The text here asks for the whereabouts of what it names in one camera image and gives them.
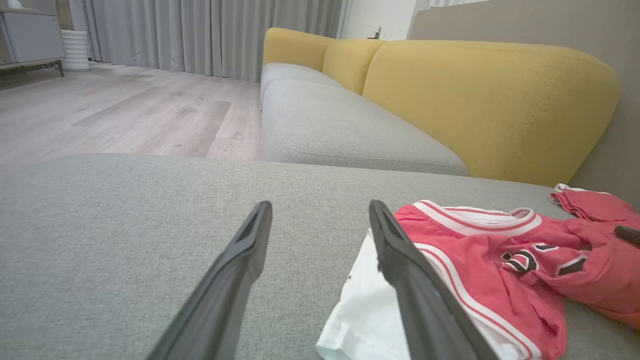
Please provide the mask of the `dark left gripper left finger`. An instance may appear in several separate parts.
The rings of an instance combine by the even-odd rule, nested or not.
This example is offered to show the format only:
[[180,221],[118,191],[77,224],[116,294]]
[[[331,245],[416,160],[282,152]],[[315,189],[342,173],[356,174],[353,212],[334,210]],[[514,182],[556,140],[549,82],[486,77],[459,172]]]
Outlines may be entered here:
[[150,360],[232,360],[252,285],[265,267],[272,203],[259,202],[176,313]]

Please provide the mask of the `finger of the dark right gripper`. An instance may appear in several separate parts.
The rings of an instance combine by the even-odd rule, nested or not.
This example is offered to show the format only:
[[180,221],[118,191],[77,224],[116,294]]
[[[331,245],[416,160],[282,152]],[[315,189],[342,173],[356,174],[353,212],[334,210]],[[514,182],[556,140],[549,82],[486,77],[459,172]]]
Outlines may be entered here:
[[640,230],[626,226],[617,226],[614,230],[617,239],[624,241],[635,248],[640,248]]

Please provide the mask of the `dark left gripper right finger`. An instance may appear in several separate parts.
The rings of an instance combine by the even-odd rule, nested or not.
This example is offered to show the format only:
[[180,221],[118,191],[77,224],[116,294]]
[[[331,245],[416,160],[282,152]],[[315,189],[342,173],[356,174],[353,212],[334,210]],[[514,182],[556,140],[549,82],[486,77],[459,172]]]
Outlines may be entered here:
[[410,358],[495,360],[487,340],[382,201],[370,202],[369,220],[377,268],[397,294]]

